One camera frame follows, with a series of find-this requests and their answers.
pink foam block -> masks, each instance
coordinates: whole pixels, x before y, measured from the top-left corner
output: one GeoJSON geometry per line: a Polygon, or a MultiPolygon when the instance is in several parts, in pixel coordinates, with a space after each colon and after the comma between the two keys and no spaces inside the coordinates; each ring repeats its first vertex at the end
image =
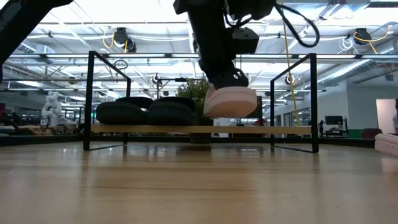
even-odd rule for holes
{"type": "Polygon", "coordinates": [[[378,134],[375,149],[379,152],[398,157],[398,136],[391,134],[378,134]]]}
{"type": "Polygon", "coordinates": [[[203,114],[207,117],[244,118],[257,107],[256,92],[247,87],[233,86],[207,91],[203,114]]]}

yellow cable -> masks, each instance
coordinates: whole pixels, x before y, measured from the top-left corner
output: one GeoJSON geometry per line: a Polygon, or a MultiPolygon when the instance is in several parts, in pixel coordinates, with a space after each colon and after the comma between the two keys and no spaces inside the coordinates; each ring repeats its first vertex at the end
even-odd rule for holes
{"type": "Polygon", "coordinates": [[[355,32],[355,33],[354,33],[354,38],[357,39],[357,40],[363,41],[363,42],[369,42],[369,43],[371,43],[371,42],[377,42],[377,41],[379,41],[379,40],[382,40],[382,39],[386,38],[386,37],[388,36],[388,32],[389,32],[389,31],[390,31],[390,27],[388,27],[388,30],[387,30],[387,33],[385,34],[385,36],[384,36],[384,37],[381,37],[381,38],[378,38],[377,40],[364,40],[364,39],[361,39],[361,38],[359,38],[359,37],[356,37],[355,34],[357,34],[358,32],[355,32]]]}
{"type": "Polygon", "coordinates": [[[106,43],[105,43],[105,35],[106,35],[106,31],[107,31],[107,30],[108,30],[108,28],[105,28],[105,31],[104,31],[104,38],[102,39],[102,41],[103,41],[103,43],[104,43],[104,46],[105,46],[106,48],[110,49],[110,48],[113,47],[114,32],[112,33],[112,44],[111,44],[111,46],[108,46],[108,45],[106,45],[106,43]]]}
{"type": "MultiPolygon", "coordinates": [[[[372,43],[369,43],[369,44],[371,45],[371,47],[372,47],[374,53],[375,53],[375,54],[378,54],[377,51],[376,51],[376,49],[374,48],[373,44],[372,44],[372,43]]],[[[392,71],[391,71],[390,68],[386,65],[385,62],[383,62],[383,65],[384,65],[385,68],[390,72],[390,74],[393,75],[392,71]]]]}
{"type": "MultiPolygon", "coordinates": [[[[284,33],[285,33],[285,47],[286,47],[287,67],[290,68],[289,47],[287,45],[287,34],[286,34],[287,32],[286,32],[285,22],[284,22],[284,33]]],[[[294,114],[296,116],[296,125],[297,125],[297,127],[299,127],[300,126],[299,114],[297,113],[296,96],[294,95],[293,78],[292,78],[292,73],[290,71],[289,71],[289,80],[290,80],[290,92],[291,92],[292,98],[293,98],[294,114]]]]}
{"type": "Polygon", "coordinates": [[[377,54],[377,51],[376,51],[376,49],[373,47],[373,44],[372,44],[372,43],[369,43],[369,44],[371,45],[371,47],[372,47],[374,53],[377,54]]]}

black mount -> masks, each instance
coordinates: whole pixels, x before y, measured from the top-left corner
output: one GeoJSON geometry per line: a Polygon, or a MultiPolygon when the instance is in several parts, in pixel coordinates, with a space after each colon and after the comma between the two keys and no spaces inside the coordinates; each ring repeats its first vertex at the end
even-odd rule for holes
{"type": "MultiPolygon", "coordinates": [[[[73,0],[9,0],[0,10],[0,65],[15,51],[51,9],[73,0]]],[[[0,69],[0,83],[3,79],[0,69]]]]}

pink sponge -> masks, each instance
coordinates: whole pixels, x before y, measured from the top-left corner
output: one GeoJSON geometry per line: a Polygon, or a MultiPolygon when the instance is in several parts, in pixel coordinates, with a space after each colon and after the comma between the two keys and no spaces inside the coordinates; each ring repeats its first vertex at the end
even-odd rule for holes
{"type": "Polygon", "coordinates": [[[232,86],[206,94],[203,114],[207,117],[244,118],[257,108],[256,92],[247,87],[232,86]]]}

red object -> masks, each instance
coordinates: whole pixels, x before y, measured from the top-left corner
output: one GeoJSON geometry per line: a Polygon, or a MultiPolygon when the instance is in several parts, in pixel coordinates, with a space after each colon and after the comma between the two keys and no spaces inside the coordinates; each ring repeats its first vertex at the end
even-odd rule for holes
{"type": "MultiPolygon", "coordinates": [[[[263,119],[263,120],[262,120],[262,123],[263,123],[263,126],[265,126],[266,123],[267,123],[267,121],[266,121],[265,119],[263,119]]],[[[255,122],[253,123],[253,125],[259,126],[259,125],[260,125],[260,120],[258,119],[257,121],[255,121],[255,122]]]]}
{"type": "Polygon", "coordinates": [[[6,104],[0,103],[0,118],[3,118],[5,116],[6,116],[6,104]]]}

